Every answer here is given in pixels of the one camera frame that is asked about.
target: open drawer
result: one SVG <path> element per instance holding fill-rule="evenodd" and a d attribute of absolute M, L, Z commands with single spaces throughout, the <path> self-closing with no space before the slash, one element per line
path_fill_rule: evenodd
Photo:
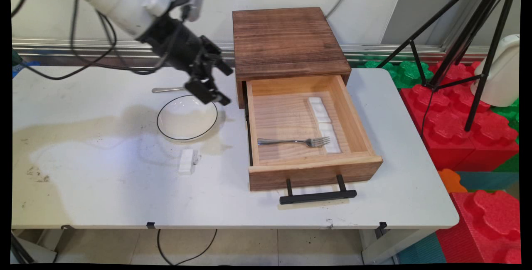
<path fill-rule="evenodd" d="M 287 183 L 293 187 L 332 184 L 338 175 L 346 182 L 367 181 L 382 164 L 340 75 L 254 80 L 247 81 L 246 88 L 251 191 L 285 188 Z M 321 98 L 341 153 L 300 143 L 257 144 L 258 138 L 321 137 L 309 97 Z"/>

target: black metal handle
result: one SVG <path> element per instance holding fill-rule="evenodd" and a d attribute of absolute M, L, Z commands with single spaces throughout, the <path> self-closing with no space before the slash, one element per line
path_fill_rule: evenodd
<path fill-rule="evenodd" d="M 290 183 L 290 179 L 287 179 L 286 187 L 288 189 L 288 196 L 281 196 L 279 198 L 279 203 L 280 204 L 298 204 L 300 202 L 354 198 L 355 196 L 357 196 L 356 190 L 346 190 L 344 178 L 342 177 L 341 174 L 336 175 L 336 179 L 338 180 L 340 191 L 323 192 L 322 194 L 301 194 L 301 195 L 296 195 L 296 196 L 292 195 L 292 185 Z"/>

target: silver fork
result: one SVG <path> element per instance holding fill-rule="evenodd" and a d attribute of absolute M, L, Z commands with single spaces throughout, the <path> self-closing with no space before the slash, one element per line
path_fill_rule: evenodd
<path fill-rule="evenodd" d="M 300 142 L 305 143 L 308 147 L 321 147 L 330 142 L 329 137 L 320 137 L 320 138 L 309 138 L 307 140 L 275 140 L 275 139 L 264 139 L 258 138 L 257 143 L 259 145 L 273 145 L 275 143 L 283 142 Z"/>

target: white block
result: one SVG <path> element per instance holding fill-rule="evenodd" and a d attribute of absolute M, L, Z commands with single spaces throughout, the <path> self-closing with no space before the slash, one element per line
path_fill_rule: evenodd
<path fill-rule="evenodd" d="M 314 116 L 316 117 L 318 123 L 331 122 L 331 119 L 327 114 L 327 110 L 325 109 L 325 105 L 323 105 L 321 98 L 308 98 L 308 103 L 310 103 L 310 106 L 312 107 L 312 111 L 314 111 Z"/>
<path fill-rule="evenodd" d="M 321 123 L 319 124 L 320 132 L 322 137 L 329 137 L 330 143 L 324 145 L 327 153 L 339 153 L 342 152 L 338 140 L 336 139 L 336 134 L 334 133 L 333 125 Z"/>
<path fill-rule="evenodd" d="M 194 150 L 185 149 L 181 152 L 181 159 L 179 160 L 178 174 L 191 175 L 194 172 Z"/>

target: wooden lid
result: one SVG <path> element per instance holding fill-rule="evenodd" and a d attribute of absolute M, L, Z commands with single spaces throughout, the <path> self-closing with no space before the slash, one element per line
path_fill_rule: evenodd
<path fill-rule="evenodd" d="M 319 7 L 233 11 L 237 81 L 351 73 Z"/>

